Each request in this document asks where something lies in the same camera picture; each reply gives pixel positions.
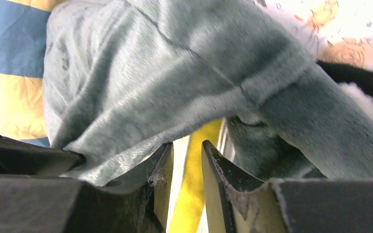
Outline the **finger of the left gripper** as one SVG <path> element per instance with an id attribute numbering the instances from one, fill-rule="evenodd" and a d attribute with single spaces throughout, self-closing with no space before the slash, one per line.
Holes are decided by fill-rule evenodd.
<path id="1" fill-rule="evenodd" d="M 80 154 L 40 147 L 0 135 L 0 174 L 59 176 L 83 164 Z"/>

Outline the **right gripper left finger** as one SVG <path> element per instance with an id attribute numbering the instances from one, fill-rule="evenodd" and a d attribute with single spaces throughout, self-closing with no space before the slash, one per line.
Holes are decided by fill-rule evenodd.
<path id="1" fill-rule="evenodd" d="M 173 145 L 109 182 L 0 175 L 0 233 L 162 233 Z"/>

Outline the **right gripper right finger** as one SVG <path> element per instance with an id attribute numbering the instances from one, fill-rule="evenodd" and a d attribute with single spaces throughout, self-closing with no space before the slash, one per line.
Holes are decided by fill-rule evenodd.
<path id="1" fill-rule="evenodd" d="M 205 140 L 211 233 L 373 233 L 373 179 L 270 179 L 237 167 Z"/>

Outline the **cream pillow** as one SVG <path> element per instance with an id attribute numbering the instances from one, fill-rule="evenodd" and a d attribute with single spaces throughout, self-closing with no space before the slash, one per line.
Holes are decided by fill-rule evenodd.
<path id="1" fill-rule="evenodd" d="M 222 119 L 203 125 L 173 142 L 174 165 L 167 233 L 206 233 L 202 171 L 202 142 L 218 143 Z"/>

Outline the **zebra and grey pillowcase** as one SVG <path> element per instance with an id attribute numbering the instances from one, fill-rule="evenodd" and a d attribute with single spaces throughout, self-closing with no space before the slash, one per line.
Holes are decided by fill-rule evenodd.
<path id="1" fill-rule="evenodd" d="M 64 177 L 105 185 L 223 117 L 260 119 L 328 178 L 373 177 L 373 122 L 315 58 L 247 0 L 68 0 L 47 23 L 51 146 Z"/>

